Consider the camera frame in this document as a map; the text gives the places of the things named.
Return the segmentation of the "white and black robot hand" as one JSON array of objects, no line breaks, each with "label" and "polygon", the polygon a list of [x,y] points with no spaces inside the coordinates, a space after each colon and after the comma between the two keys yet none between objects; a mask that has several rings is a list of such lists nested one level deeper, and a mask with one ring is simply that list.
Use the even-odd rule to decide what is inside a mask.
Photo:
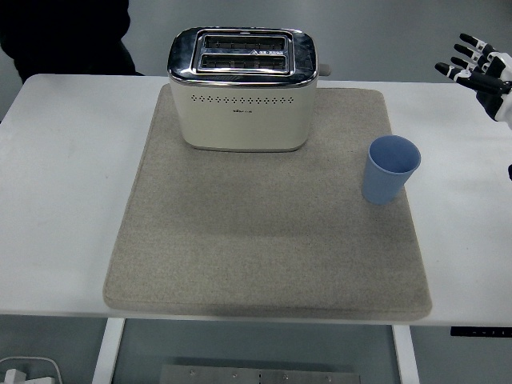
[{"label": "white and black robot hand", "polygon": [[434,68],[451,81],[475,92],[486,114],[496,122],[511,124],[511,55],[488,42],[460,34],[454,49],[462,56]]}]

